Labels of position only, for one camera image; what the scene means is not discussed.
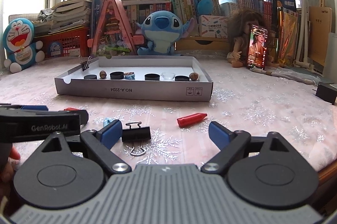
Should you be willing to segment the person's left hand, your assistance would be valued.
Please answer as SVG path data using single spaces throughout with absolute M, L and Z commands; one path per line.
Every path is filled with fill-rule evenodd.
M 20 161 L 20 159 L 21 155 L 15 147 L 12 147 L 6 165 L 1 168 L 1 200 L 4 196 L 8 196 L 10 193 L 10 181 L 13 179 L 15 166 Z

